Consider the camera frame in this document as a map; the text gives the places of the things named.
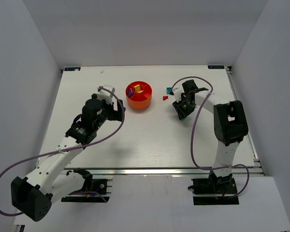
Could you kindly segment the purple butterfly lego brick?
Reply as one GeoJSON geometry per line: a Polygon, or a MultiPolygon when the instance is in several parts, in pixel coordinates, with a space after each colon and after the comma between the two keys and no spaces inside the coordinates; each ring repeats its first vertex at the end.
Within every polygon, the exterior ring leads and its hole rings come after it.
{"type": "Polygon", "coordinates": [[[129,88],[129,91],[127,93],[127,97],[128,98],[131,98],[133,95],[134,95],[133,89],[132,88],[129,88]]]}

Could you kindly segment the yellow 2x3 lego brick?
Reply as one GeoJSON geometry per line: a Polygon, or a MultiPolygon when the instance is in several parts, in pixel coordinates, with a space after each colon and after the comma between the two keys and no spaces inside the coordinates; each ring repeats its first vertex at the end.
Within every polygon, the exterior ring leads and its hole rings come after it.
{"type": "Polygon", "coordinates": [[[144,87],[141,84],[136,84],[133,86],[133,89],[135,93],[142,93],[144,90],[144,87]]]}

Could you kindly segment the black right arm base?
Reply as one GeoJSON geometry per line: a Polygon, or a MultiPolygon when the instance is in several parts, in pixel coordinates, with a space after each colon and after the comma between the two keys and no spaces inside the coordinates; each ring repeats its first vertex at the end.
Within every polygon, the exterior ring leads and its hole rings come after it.
{"type": "Polygon", "coordinates": [[[192,191],[193,204],[197,206],[239,205],[235,179],[231,178],[224,183],[217,183],[213,176],[208,178],[194,178],[188,190],[192,191]]]}

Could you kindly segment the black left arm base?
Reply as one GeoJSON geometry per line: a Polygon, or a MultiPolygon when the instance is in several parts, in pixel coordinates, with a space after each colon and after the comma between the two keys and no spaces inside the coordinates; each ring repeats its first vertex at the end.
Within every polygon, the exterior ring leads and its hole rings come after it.
{"type": "Polygon", "coordinates": [[[68,170],[66,176],[80,174],[85,180],[80,190],[61,199],[63,203],[107,203],[112,192],[112,180],[95,178],[85,169],[68,170]]]}

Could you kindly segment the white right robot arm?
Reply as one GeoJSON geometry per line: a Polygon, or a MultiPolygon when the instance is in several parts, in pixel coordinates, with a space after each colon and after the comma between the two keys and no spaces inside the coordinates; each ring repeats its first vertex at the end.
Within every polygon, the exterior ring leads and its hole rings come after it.
{"type": "Polygon", "coordinates": [[[239,144],[248,134],[248,125],[243,104],[241,101],[227,101],[213,94],[211,83],[200,77],[184,77],[185,82],[181,88],[172,86],[170,95],[175,97],[172,106],[178,114],[180,120],[188,117],[194,112],[196,107],[198,112],[193,123],[190,154],[196,167],[202,170],[209,170],[210,184],[214,187],[229,184],[232,178],[232,164],[239,144]],[[202,80],[209,85],[197,87],[195,79],[202,80]],[[205,168],[198,165],[193,155],[194,131],[201,110],[206,109],[213,115],[214,134],[218,140],[218,147],[214,164],[211,168],[205,168]]]}

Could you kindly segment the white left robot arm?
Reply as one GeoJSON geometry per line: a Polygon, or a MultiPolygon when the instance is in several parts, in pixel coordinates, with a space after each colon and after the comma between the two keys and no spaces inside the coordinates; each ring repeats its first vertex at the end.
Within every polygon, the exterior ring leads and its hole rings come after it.
{"type": "Polygon", "coordinates": [[[112,101],[100,100],[96,95],[87,100],[56,150],[25,177],[16,177],[12,181],[12,205],[37,222],[61,198],[93,192],[92,174],[85,169],[67,171],[64,178],[58,176],[91,144],[105,121],[123,123],[125,107],[122,100],[117,100],[117,106],[115,110],[112,101]]]}

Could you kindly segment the teal square lego brick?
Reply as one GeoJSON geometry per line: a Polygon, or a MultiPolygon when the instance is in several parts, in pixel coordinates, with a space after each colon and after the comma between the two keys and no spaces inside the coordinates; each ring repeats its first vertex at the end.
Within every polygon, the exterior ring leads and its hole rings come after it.
{"type": "Polygon", "coordinates": [[[171,87],[167,87],[166,88],[166,94],[170,94],[172,92],[172,88],[171,87]]]}

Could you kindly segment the orange round divided container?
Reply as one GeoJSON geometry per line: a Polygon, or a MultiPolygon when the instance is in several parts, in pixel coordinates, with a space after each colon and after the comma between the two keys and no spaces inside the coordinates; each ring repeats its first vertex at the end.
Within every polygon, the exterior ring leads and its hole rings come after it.
{"type": "Polygon", "coordinates": [[[150,104],[151,104],[151,100],[152,100],[152,88],[151,86],[143,81],[135,81],[130,83],[125,90],[126,93],[126,99],[128,102],[128,105],[136,110],[143,110],[145,108],[147,108],[150,104]],[[144,87],[144,90],[142,93],[135,93],[133,86],[136,84],[141,84],[144,87]],[[134,95],[131,98],[127,97],[127,93],[129,91],[129,88],[133,89],[134,95]]]}

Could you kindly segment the blue label top right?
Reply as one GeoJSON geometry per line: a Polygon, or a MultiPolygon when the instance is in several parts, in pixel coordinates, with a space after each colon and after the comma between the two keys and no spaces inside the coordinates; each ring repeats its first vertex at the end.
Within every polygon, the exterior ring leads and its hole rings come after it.
{"type": "Polygon", "coordinates": [[[208,65],[208,69],[225,69],[224,65],[208,65]]]}

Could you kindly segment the blue label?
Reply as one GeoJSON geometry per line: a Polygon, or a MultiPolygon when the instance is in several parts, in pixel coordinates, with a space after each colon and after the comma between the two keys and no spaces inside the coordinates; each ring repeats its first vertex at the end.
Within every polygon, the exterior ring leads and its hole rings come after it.
{"type": "Polygon", "coordinates": [[[65,72],[77,72],[80,70],[81,70],[81,67],[65,67],[64,68],[65,72]]]}
{"type": "Polygon", "coordinates": [[[225,69],[224,65],[208,65],[208,69],[225,69]]]}

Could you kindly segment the blue label top left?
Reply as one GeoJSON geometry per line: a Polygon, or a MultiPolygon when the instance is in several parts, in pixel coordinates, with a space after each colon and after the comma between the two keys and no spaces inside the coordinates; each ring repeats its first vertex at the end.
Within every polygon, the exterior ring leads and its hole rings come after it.
{"type": "Polygon", "coordinates": [[[77,72],[80,70],[81,70],[81,67],[65,67],[64,68],[65,72],[77,72]]]}

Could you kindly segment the aluminium front table rail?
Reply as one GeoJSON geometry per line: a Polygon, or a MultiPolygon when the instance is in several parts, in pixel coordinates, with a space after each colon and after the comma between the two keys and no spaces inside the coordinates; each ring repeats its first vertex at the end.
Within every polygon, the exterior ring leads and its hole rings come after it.
{"type": "MultiPolygon", "coordinates": [[[[65,174],[67,171],[73,169],[64,169],[60,174],[65,174]]],[[[252,175],[264,175],[261,167],[248,168],[249,173],[252,175]]],[[[93,175],[189,175],[189,174],[209,174],[209,171],[185,168],[185,169],[87,169],[93,175]]],[[[247,174],[245,168],[235,168],[232,174],[247,174]]]]}

